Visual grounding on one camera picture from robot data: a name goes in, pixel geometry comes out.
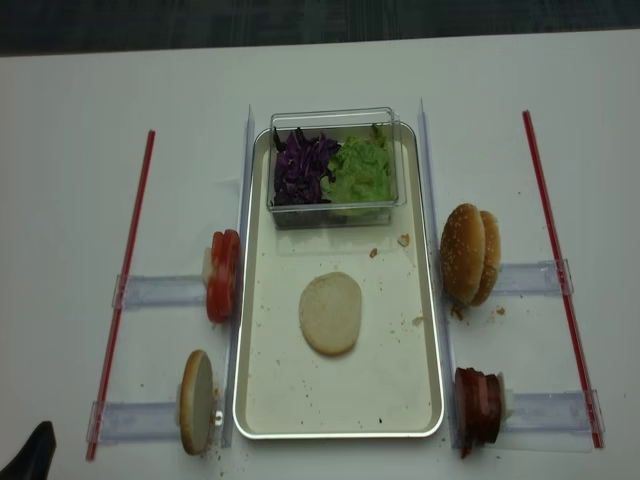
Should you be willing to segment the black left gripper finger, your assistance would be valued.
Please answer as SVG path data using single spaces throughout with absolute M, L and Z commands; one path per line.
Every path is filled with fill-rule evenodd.
M 56 450 L 51 421 L 41 422 L 16 456 L 1 470 L 1 480 L 46 480 Z

